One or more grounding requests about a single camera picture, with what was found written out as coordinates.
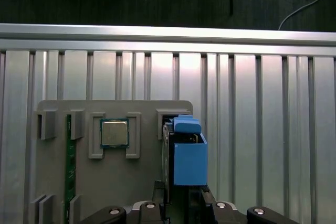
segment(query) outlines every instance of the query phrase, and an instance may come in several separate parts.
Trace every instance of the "blue plastic part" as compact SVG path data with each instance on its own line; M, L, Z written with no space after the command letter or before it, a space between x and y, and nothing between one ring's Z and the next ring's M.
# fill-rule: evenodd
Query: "blue plastic part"
M204 186L207 183L207 141L202 143L175 143L174 185Z
M199 122L192 115L179 115L174 118L174 132L200 134L202 128Z

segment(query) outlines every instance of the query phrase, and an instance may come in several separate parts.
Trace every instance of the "ribbed aluminum panel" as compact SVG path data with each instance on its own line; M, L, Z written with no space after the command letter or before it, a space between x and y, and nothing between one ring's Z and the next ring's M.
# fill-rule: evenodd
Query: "ribbed aluminum panel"
M336 36L280 32L268 40L262 32L253 44L255 32L247 44L222 32L198 39L191 32L184 43L167 32L160 41L150 32L137 41L131 34L101 41L108 33L19 41L0 31L0 222L26 223L35 172L28 136L41 100L179 99L191 101L201 119L208 184L218 200L241 212L264 205L300 223L334 223Z

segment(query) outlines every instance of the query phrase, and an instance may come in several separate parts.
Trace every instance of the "robotic arm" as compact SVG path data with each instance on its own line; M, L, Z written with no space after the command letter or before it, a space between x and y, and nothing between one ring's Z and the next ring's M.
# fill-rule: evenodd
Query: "robotic arm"
M163 179L155 181L152 200L135 203L129 213L105 207L81 224L174 223L168 212L175 203L185 224L298 224L266 207L251 207L244 215L234 204L215 200L206 184L207 142L197 119L165 118L162 139Z

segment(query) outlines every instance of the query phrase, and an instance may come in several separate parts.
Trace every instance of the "gray fixture plate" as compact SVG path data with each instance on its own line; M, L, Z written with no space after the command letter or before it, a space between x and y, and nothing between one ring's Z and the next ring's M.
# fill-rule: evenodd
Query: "gray fixture plate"
M35 198L53 195L52 218L62 223L64 202L66 115L75 117L72 141L76 147L76 195L80 195L80 219L110 205L131 206L150 200L155 180L162 178L162 143L158 140L158 124L164 111L171 114L192 113L188 101L42 101L33 119L33 142L36 141ZM53 120L39 117L44 112L55 114ZM130 146L100 149L101 118L129 118ZM55 137L41 139L55 129ZM135 147L140 140L140 149ZM137 153L127 155L128 151Z

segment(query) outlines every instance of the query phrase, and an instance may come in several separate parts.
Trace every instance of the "gray plastic bracket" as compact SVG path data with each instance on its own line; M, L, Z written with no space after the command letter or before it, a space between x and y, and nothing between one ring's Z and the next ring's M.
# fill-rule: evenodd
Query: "gray plastic bracket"
M50 224L53 221L52 205L54 196L48 195L39 202L39 218L38 224Z
M190 111L185 109L157 109L158 117L157 117L157 139L162 139L162 119L164 115L190 115Z
M89 120L89 158L102 159L103 149L100 148L101 134L100 134L100 119L105 118L105 113L91 113Z
M67 114L71 115L71 140L84 136L84 111L72 110Z
M126 158L140 158L140 112L127 113L129 119L129 147Z
M28 223L29 224L36 224L38 223L39 218L39 204L40 202L46 197L45 194L39 196L34 201L29 203L28 208Z
M37 111L37 136L41 140L55 137L56 111Z
M80 195L76 195L70 201L70 224L79 224L80 222Z

